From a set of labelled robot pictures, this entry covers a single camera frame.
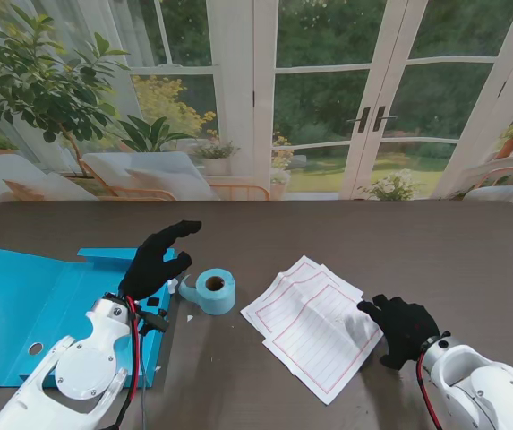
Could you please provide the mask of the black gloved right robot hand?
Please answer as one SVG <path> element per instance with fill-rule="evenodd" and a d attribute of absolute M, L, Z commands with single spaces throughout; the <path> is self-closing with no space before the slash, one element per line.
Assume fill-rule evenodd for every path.
<path fill-rule="evenodd" d="M 388 353 L 380 362 L 392 370 L 399 371 L 407 361 L 416 361 L 423 344 L 440 336 L 439 327 L 427 310 L 401 297 L 388 299 L 379 294 L 372 301 L 361 301 L 357 309 L 369 315 L 382 330 Z"/>

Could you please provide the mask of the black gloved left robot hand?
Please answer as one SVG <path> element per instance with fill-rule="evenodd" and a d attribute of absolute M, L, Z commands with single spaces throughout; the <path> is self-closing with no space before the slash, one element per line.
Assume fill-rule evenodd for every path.
<path fill-rule="evenodd" d="M 164 256 L 178 238 L 199 232 L 201 225 L 200 221 L 181 220 L 150 235 L 137 249 L 119 284 L 119 295 L 132 300 L 148 298 L 167 281 L 186 271 L 192 265 L 192 258 L 187 252 L 180 252 L 176 258 L 166 262 Z"/>

